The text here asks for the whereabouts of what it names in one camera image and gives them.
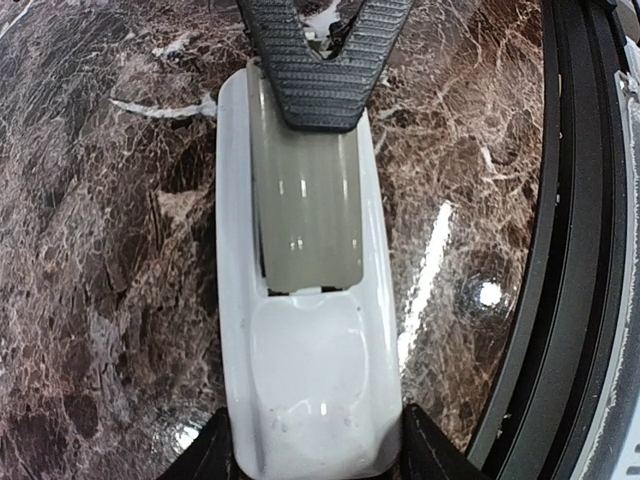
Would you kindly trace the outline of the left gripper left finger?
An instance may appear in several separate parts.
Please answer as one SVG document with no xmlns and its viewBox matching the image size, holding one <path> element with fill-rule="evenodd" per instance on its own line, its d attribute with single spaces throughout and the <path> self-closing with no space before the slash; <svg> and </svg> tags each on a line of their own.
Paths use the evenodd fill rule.
<svg viewBox="0 0 640 480">
<path fill-rule="evenodd" d="M 238 480 L 228 410 L 219 408 L 197 438 L 164 471 L 164 480 Z"/>
</svg>

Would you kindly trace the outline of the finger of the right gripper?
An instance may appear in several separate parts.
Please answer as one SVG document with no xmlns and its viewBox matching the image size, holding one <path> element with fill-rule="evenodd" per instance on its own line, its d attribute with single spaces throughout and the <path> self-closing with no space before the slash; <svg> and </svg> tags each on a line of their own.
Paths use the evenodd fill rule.
<svg viewBox="0 0 640 480">
<path fill-rule="evenodd" d="M 362 2 L 340 51 L 327 59 L 309 45 L 292 1 L 238 6 L 284 122 L 345 133 L 362 116 L 413 3 Z"/>
</svg>

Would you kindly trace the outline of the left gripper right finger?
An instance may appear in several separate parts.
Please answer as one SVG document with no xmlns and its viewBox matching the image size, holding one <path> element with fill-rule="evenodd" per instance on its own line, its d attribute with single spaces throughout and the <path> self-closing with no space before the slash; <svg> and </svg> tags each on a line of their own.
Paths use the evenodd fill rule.
<svg viewBox="0 0 640 480">
<path fill-rule="evenodd" d="M 480 469 L 459 451 L 417 404 L 404 406 L 401 449 L 388 479 L 485 480 Z"/>
</svg>

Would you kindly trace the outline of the grey battery cover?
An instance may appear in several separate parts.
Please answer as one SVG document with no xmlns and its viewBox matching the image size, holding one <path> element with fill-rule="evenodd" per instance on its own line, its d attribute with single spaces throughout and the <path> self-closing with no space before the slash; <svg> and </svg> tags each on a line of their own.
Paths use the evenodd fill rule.
<svg viewBox="0 0 640 480">
<path fill-rule="evenodd" d="M 247 66 L 251 161 L 269 290 L 346 289 L 363 277 L 358 137 L 288 127 L 261 66 Z"/>
</svg>

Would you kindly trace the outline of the white remote control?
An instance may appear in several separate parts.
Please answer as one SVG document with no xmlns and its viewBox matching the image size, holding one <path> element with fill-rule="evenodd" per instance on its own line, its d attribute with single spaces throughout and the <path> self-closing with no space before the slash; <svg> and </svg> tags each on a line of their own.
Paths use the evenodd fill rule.
<svg viewBox="0 0 640 480">
<path fill-rule="evenodd" d="M 363 277 L 346 289 L 268 289 L 251 161 L 247 66 L 218 96 L 216 248 L 233 447 L 253 479 L 360 479 L 401 448 L 392 275 L 369 121 L 358 137 Z"/>
</svg>

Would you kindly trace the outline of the black front rail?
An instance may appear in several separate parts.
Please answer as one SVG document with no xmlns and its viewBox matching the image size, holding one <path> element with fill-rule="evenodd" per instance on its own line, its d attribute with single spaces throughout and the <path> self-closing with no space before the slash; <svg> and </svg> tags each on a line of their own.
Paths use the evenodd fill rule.
<svg viewBox="0 0 640 480">
<path fill-rule="evenodd" d="M 613 479 L 627 178 L 616 1 L 542 5 L 544 131 L 523 290 L 467 448 L 488 479 Z"/>
</svg>

